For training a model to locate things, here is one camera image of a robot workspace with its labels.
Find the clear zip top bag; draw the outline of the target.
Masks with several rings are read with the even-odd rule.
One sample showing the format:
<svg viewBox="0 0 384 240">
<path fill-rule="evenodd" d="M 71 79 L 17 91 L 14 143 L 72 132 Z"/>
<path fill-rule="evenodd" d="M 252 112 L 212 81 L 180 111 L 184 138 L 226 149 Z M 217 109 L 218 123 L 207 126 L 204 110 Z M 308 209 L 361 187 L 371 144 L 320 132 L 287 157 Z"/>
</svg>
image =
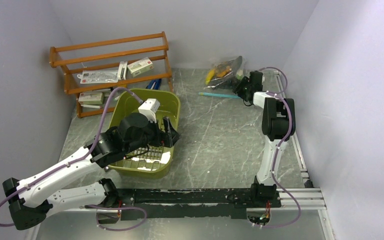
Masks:
<svg viewBox="0 0 384 240">
<path fill-rule="evenodd" d="M 244 64 L 241 55 L 214 64 L 206 75 L 205 86 L 213 90 L 233 90 L 244 77 Z"/>
</svg>

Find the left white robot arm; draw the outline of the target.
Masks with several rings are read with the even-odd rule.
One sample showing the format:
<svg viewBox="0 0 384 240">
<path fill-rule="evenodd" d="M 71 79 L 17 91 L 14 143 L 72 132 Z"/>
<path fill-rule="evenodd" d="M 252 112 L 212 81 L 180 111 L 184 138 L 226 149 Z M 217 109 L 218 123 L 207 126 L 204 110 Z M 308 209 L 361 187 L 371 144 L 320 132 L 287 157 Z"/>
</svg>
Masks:
<svg viewBox="0 0 384 240">
<path fill-rule="evenodd" d="M 167 116 L 163 117 L 162 123 L 164 129 L 158 121 L 149 120 L 139 112 L 131 113 L 119 125 L 98 134 L 70 157 L 47 170 L 23 180 L 13 177 L 5 180 L 2 186 L 8 198 L 10 226 L 26 230 L 47 217 L 77 206 L 114 207 L 119 193 L 109 178 L 86 187 L 65 187 L 84 175 L 122 160 L 139 148 L 172 148 L 181 135 Z"/>
</svg>

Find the olive green plastic bin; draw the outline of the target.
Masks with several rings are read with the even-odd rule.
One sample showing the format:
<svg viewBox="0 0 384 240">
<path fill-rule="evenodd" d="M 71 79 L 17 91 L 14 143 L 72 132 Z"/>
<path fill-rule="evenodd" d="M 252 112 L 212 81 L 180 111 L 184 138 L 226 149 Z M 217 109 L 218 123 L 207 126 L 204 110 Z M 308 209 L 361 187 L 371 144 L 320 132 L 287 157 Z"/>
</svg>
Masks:
<svg viewBox="0 0 384 240">
<path fill-rule="evenodd" d="M 181 103 L 170 91 L 133 88 L 116 102 L 109 126 L 128 152 L 108 167 L 131 177 L 160 179 L 170 170 Z"/>
</svg>

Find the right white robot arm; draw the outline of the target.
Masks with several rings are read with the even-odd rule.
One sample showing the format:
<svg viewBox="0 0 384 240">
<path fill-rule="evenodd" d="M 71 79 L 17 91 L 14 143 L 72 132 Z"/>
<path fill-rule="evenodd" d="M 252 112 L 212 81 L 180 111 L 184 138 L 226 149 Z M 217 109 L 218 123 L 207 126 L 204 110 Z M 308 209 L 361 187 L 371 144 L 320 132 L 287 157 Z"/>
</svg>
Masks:
<svg viewBox="0 0 384 240">
<path fill-rule="evenodd" d="M 296 131 L 295 100 L 280 93 L 263 91 L 264 74 L 252 71 L 234 89 L 244 102 L 262 109 L 261 130 L 265 145 L 260 168 L 251 185 L 250 202 L 262 207 L 277 194 L 277 173 L 283 151 Z"/>
</svg>

